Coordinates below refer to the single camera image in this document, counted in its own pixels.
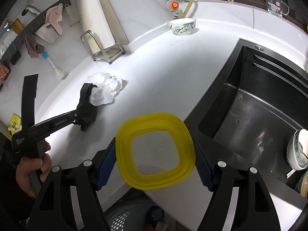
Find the person's left hand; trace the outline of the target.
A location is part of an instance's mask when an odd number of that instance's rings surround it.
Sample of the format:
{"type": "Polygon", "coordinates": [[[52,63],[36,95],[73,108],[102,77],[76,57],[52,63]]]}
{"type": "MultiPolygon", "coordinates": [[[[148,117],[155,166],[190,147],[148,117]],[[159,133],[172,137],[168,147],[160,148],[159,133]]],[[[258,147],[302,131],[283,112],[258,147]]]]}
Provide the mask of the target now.
{"type": "Polygon", "coordinates": [[[29,175],[32,172],[40,170],[42,174],[40,175],[41,182],[44,182],[52,169],[52,160],[48,153],[45,154],[44,158],[30,159],[23,158],[17,166],[16,170],[16,181],[22,191],[24,191],[28,196],[32,198],[37,197],[37,193],[34,190],[32,182],[30,181],[29,175]]]}

